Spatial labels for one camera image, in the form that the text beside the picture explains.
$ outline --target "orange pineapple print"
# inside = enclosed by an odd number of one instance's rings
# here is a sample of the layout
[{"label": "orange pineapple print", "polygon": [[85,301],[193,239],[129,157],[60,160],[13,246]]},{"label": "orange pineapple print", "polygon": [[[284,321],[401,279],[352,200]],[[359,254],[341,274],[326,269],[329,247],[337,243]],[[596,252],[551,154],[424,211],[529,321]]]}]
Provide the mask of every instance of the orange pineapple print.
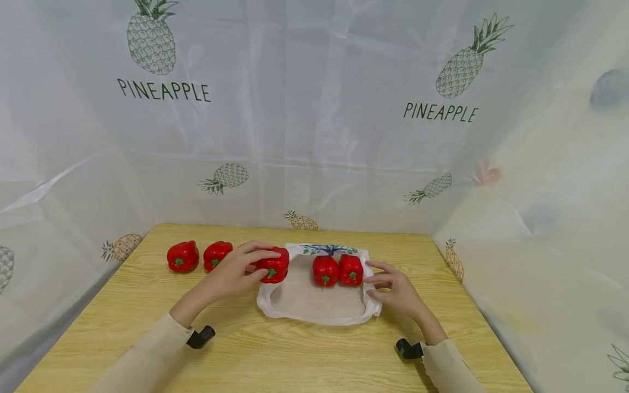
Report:
[{"label": "orange pineapple print", "polygon": [[294,211],[289,211],[284,215],[284,218],[289,220],[292,227],[296,230],[319,230],[319,224],[317,224],[313,219],[307,216],[298,216]]},{"label": "orange pineapple print", "polygon": [[117,261],[124,262],[141,241],[142,236],[135,233],[122,236],[113,243],[106,241],[103,244],[103,255],[101,258],[108,261],[111,257],[113,257]]},{"label": "orange pineapple print", "polygon": [[448,266],[454,272],[454,275],[457,276],[460,282],[463,282],[463,276],[465,275],[465,269],[463,269],[463,264],[459,260],[459,256],[454,251],[454,243],[456,243],[456,239],[448,239],[445,242],[445,261],[448,262]]}]

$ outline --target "red bell pepper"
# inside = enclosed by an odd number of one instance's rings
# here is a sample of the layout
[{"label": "red bell pepper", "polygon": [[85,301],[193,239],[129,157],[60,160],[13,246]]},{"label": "red bell pepper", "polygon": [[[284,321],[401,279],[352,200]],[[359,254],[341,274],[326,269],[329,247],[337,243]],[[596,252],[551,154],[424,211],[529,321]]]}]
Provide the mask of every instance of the red bell pepper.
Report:
[{"label": "red bell pepper", "polygon": [[234,249],[229,241],[217,241],[210,244],[203,253],[203,267],[208,272],[215,267]]},{"label": "red bell pepper", "polygon": [[267,269],[269,274],[260,282],[265,284],[279,284],[288,275],[288,250],[281,247],[273,247],[270,251],[280,254],[279,258],[261,259],[255,263],[258,269]]},{"label": "red bell pepper", "polygon": [[177,273],[189,273],[199,265],[199,249],[196,242],[183,241],[170,247],[166,253],[168,267]]},{"label": "red bell pepper", "polygon": [[362,263],[355,255],[341,254],[339,281],[343,285],[357,287],[362,284]]},{"label": "red bell pepper", "polygon": [[338,281],[338,263],[333,257],[320,255],[314,258],[314,283],[320,287],[332,287]]}]

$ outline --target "pineapple print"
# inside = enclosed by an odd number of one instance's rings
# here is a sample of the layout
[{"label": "pineapple print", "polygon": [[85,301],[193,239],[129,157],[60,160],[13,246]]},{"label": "pineapple print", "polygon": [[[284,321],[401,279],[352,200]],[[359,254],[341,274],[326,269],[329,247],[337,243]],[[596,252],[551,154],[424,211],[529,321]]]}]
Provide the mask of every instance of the pineapple print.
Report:
[{"label": "pineapple print", "polygon": [[224,187],[238,187],[249,179],[249,173],[242,165],[228,162],[214,172],[213,179],[205,179],[199,185],[210,194],[223,193]]},{"label": "pineapple print", "polygon": [[[629,382],[629,356],[626,353],[622,352],[617,346],[614,344],[611,345],[616,352],[616,356],[607,355],[608,358],[620,369],[620,371],[614,372],[612,375],[615,379],[620,379],[621,381]],[[625,386],[625,392],[629,392],[629,384]]]},{"label": "pineapple print", "polygon": [[13,251],[0,246],[0,295],[4,291],[13,276]]},{"label": "pineapple print", "polygon": [[319,230],[319,224],[317,224],[313,219],[306,216],[298,216],[294,211],[289,211],[284,215],[284,218],[289,220],[292,227],[296,230]]},{"label": "pineapple print", "polygon": [[448,262],[448,266],[454,272],[454,275],[457,276],[460,282],[463,282],[463,276],[465,275],[465,269],[463,269],[463,264],[459,260],[459,256],[454,251],[454,243],[457,241],[455,239],[448,239],[445,242],[445,261]]},{"label": "pineapple print", "polygon": [[496,48],[493,45],[504,41],[500,38],[507,30],[513,27],[505,26],[509,17],[498,21],[494,13],[491,20],[484,20],[481,29],[474,27],[474,43],[471,47],[461,49],[448,61],[437,79],[437,91],[445,98],[454,98],[463,93],[472,83],[482,67],[485,53]]},{"label": "pineapple print", "polygon": [[434,198],[437,195],[441,194],[446,188],[452,185],[452,175],[445,174],[437,179],[428,183],[426,187],[422,191],[411,192],[410,195],[406,196],[406,200],[409,205],[416,205],[421,202],[424,197]]},{"label": "pineapple print", "polygon": [[177,4],[166,0],[135,0],[140,10],[126,30],[131,58],[146,71],[166,75],[175,66],[175,39],[165,20]]},{"label": "pineapple print", "polygon": [[137,235],[135,233],[130,233],[129,235],[122,236],[120,239],[111,243],[110,241],[106,241],[103,244],[103,255],[102,259],[108,261],[112,257],[119,261],[124,262],[129,255],[135,250],[135,248],[142,241],[142,236]]}]

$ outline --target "white bag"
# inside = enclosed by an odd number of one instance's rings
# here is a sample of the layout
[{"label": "white bag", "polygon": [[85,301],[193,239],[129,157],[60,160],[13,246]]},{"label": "white bag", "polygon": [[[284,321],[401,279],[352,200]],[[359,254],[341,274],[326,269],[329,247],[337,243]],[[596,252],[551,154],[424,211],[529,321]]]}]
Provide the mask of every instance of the white bag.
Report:
[{"label": "white bag", "polygon": [[287,243],[290,265],[288,275],[279,284],[262,284],[257,304],[270,318],[291,318],[328,326],[346,326],[367,322],[380,315],[382,303],[367,295],[373,284],[358,287],[321,288],[313,283],[312,261],[317,255],[331,255],[335,259],[347,253],[360,258],[363,278],[372,276],[373,270],[365,264],[367,250],[338,245],[312,245]]}]

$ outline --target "pineapple text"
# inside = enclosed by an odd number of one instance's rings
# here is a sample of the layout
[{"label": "pineapple text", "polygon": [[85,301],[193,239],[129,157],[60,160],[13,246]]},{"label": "pineapple text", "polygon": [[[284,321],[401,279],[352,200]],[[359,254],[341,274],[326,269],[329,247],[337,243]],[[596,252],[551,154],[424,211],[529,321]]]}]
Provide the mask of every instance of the pineapple text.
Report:
[{"label": "pineapple text", "polygon": [[194,83],[153,83],[136,82],[118,79],[118,85],[125,97],[146,99],[192,99],[212,102],[208,99],[208,85],[196,86]]},{"label": "pineapple text", "polygon": [[469,107],[467,106],[439,105],[439,104],[428,105],[421,102],[419,103],[419,107],[417,108],[418,106],[417,104],[418,104],[417,102],[415,103],[415,105],[413,105],[412,102],[409,102],[408,104],[406,104],[406,110],[404,111],[403,117],[405,118],[406,114],[411,112],[411,115],[410,115],[411,119],[413,118],[416,119],[420,117],[421,115],[422,119],[426,118],[428,120],[448,120],[448,116],[452,115],[450,120],[453,121],[457,118],[457,116],[460,115],[459,121],[471,123],[472,118],[475,116],[474,113],[478,109],[478,108],[471,109],[470,113],[468,114],[469,117],[466,118],[465,114],[467,114],[467,110],[469,109]]}]

